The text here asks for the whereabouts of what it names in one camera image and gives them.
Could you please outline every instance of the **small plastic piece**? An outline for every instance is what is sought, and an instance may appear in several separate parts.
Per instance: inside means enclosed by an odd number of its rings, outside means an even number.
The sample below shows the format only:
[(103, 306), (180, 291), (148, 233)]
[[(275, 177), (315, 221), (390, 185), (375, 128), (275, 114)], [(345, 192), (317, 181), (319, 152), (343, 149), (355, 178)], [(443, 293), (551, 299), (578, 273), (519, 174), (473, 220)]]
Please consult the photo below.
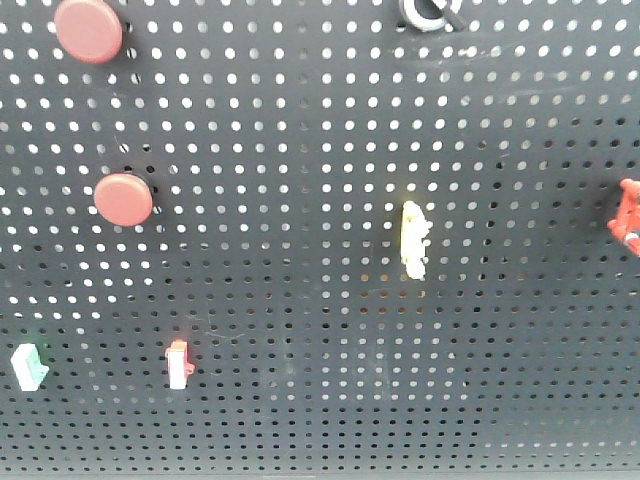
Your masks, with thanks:
[(105, 219), (115, 225), (132, 227), (144, 222), (153, 211), (149, 186), (129, 173), (113, 173), (98, 182), (93, 200)]
[(427, 272), (424, 266), (425, 244), (423, 239), (432, 227), (422, 213), (422, 209), (412, 201), (402, 208), (402, 228), (400, 232), (400, 257), (406, 266), (407, 275), (414, 280), (423, 280)]
[(169, 388), (184, 390), (187, 388), (187, 377), (195, 371), (195, 365), (187, 360), (187, 342), (174, 340), (165, 352), (169, 363)]
[(63, 0), (54, 23), (62, 47), (77, 60), (106, 63), (122, 47), (122, 25), (103, 0)]
[(11, 356), (11, 365), (23, 392), (37, 391), (49, 372), (49, 367), (40, 363), (38, 349), (33, 343), (21, 344)]
[(640, 257), (640, 182), (626, 178), (620, 182), (624, 190), (618, 215), (609, 221), (611, 233)]

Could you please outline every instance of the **perforated metal panel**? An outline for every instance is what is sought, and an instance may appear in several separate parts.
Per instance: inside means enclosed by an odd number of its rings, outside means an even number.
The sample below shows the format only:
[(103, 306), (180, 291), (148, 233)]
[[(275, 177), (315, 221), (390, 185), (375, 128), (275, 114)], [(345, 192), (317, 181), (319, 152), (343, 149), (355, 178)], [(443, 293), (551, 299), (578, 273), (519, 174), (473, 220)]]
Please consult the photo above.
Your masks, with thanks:
[[(636, 2), (466, 0), (434, 34), (391, 0), (109, 3), (125, 46), (88, 66), (58, 2), (0, 1), (5, 474), (638, 468), (638, 263), (606, 229)], [(124, 170), (136, 228), (93, 207)]]

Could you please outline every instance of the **red circular cap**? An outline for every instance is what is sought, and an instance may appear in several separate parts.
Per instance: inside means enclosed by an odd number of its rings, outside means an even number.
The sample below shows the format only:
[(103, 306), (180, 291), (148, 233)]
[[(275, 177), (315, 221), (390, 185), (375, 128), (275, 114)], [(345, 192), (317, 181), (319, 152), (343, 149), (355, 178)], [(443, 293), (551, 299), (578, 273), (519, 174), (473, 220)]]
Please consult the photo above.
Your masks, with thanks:
[(82, 62), (108, 62), (122, 46), (118, 15), (102, 0), (63, 0), (54, 22), (64, 49)]
[(122, 227), (144, 222), (153, 210), (153, 199), (147, 184), (128, 173), (113, 173), (100, 180), (93, 201), (100, 215)]

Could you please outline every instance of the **hanging hook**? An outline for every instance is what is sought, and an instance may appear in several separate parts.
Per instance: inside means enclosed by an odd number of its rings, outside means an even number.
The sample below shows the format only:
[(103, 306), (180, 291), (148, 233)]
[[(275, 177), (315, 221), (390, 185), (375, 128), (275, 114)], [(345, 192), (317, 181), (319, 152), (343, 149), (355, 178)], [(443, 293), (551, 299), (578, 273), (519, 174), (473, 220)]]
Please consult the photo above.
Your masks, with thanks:
[[(416, 6), (418, 1), (429, 1), (438, 10), (441, 16), (438, 18), (427, 18), (423, 16)], [(459, 15), (462, 8), (462, 0), (399, 0), (400, 12), (410, 25), (421, 32), (434, 32), (449, 24), (456, 31), (467, 28), (467, 22)]]

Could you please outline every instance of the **red and white clip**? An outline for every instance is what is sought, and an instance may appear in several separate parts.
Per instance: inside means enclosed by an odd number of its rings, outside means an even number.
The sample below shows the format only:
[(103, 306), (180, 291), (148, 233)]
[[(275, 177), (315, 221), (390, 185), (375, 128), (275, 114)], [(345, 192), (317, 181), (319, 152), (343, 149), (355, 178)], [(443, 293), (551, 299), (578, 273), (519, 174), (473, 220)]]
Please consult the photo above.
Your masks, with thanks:
[(624, 190), (616, 218), (608, 223), (614, 237), (640, 257), (640, 182), (629, 178), (620, 182)]
[(169, 388), (184, 390), (187, 388), (187, 377), (195, 371), (195, 365), (187, 360), (187, 342), (174, 340), (165, 351), (169, 363)]

